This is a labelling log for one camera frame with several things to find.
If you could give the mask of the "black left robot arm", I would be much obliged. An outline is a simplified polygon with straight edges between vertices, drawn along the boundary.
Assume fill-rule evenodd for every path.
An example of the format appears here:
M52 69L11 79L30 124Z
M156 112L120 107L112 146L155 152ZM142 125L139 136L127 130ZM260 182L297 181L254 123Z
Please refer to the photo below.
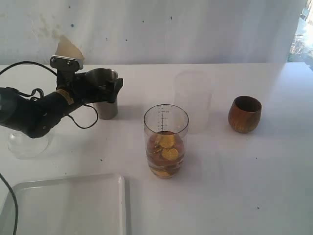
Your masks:
M0 89L0 124L36 139L46 135L62 118L82 106L113 104L123 87L114 70L98 68L79 73L83 61L60 55L50 59L48 71L56 76L56 90L48 95L40 88L25 94L11 87Z

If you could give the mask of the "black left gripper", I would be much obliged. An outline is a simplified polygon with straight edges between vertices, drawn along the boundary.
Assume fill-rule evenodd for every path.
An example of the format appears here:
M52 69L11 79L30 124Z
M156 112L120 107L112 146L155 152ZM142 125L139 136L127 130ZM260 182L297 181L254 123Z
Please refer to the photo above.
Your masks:
M108 102L115 103L118 93L124 85L123 78L105 81L96 86L87 73L75 73L83 69L83 60L60 55L52 55L50 66L57 70L57 88L63 89L75 102L83 104Z

